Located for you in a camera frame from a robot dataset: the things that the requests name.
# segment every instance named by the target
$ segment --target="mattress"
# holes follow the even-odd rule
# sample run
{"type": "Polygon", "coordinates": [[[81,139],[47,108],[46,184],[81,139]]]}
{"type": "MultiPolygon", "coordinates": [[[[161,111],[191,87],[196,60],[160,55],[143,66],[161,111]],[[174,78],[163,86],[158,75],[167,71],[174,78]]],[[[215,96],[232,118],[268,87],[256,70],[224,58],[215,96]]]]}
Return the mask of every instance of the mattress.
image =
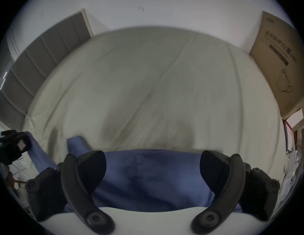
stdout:
{"type": "Polygon", "coordinates": [[[280,182],[287,163],[278,105],[254,61],[227,42],[182,29],[131,28],[93,37],[43,83],[23,131],[56,164],[74,136],[104,152],[239,153],[280,182]]]}

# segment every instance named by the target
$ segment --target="white bed sheet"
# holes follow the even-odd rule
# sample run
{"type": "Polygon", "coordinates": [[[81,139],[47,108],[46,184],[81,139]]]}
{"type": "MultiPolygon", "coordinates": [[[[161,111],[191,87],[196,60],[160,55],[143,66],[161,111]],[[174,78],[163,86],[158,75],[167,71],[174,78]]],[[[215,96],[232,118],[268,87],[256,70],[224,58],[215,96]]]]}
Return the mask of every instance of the white bed sheet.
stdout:
{"type": "MultiPolygon", "coordinates": [[[[169,28],[96,36],[36,94],[24,123],[54,160],[81,135],[94,150],[239,153],[283,181],[283,123],[254,61],[209,35],[169,28]]],[[[32,177],[37,171],[25,155],[32,177]]]]}

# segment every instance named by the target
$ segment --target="black object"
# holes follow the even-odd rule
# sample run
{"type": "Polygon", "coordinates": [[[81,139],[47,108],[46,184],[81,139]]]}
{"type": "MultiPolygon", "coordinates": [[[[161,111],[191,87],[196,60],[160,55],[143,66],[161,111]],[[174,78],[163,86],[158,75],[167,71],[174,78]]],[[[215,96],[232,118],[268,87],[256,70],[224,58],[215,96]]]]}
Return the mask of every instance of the black object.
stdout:
{"type": "MultiPolygon", "coordinates": [[[[106,160],[104,153],[95,153],[94,161],[100,161],[103,167],[106,160]]],[[[65,197],[76,215],[97,234],[110,234],[115,224],[110,216],[97,208],[82,183],[78,172],[78,160],[73,154],[68,154],[64,160],[61,182],[65,197]]]]}
{"type": "MultiPolygon", "coordinates": [[[[200,172],[202,178],[204,180],[207,178],[210,181],[210,179],[216,178],[216,175],[220,175],[220,173],[215,174],[214,171],[210,171],[208,175],[204,173],[203,166],[205,164],[204,160],[206,159],[206,152],[209,156],[213,156],[212,160],[219,159],[219,153],[215,151],[204,151],[201,156],[200,172]]],[[[221,175],[224,178],[224,176],[228,174],[227,181],[224,183],[223,189],[219,192],[219,196],[213,201],[213,203],[193,219],[191,228],[194,233],[208,234],[215,230],[235,209],[244,190],[245,166],[240,155],[233,154],[229,159],[225,158],[222,163],[228,167],[228,173],[221,175]]]]}
{"type": "Polygon", "coordinates": [[[15,130],[3,131],[0,138],[0,162],[10,165],[21,157],[21,154],[31,148],[31,141],[25,132],[15,130]]]}
{"type": "Polygon", "coordinates": [[[62,213],[68,203],[77,216],[94,232],[110,234],[114,222],[99,210],[90,196],[106,172],[102,151],[92,151],[76,158],[68,154],[63,163],[47,168],[27,181],[29,205],[37,221],[62,213]]]}
{"type": "Polygon", "coordinates": [[[200,173],[214,201],[191,223],[196,234],[208,234],[216,229],[240,204],[243,213],[267,221],[274,211],[280,184],[259,168],[243,163],[240,155],[228,157],[216,151],[204,151],[200,173]]]}

